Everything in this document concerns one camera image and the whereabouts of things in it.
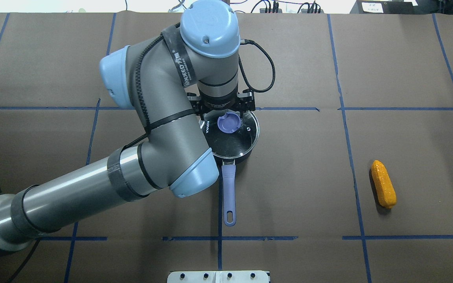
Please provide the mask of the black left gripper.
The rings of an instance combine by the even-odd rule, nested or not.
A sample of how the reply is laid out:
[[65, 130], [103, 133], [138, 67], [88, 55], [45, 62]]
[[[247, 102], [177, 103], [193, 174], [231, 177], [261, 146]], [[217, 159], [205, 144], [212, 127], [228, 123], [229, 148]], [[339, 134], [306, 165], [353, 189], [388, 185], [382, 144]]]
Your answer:
[[195, 115], [200, 118], [203, 118], [205, 114], [213, 110], [232, 110], [241, 113], [241, 118], [244, 113], [256, 110], [254, 92], [250, 91], [244, 91], [242, 93], [233, 91], [223, 97], [208, 96], [203, 92], [200, 95], [189, 92], [188, 100], [191, 103]]

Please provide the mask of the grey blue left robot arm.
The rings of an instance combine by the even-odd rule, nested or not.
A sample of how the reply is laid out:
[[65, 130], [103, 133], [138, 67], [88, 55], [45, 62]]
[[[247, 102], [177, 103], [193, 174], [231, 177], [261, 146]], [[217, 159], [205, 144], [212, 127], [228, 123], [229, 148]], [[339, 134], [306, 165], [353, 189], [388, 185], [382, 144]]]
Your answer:
[[149, 39], [120, 14], [6, 14], [0, 27], [0, 257], [74, 222], [218, 178], [185, 89], [239, 102], [238, 14], [199, 0]]

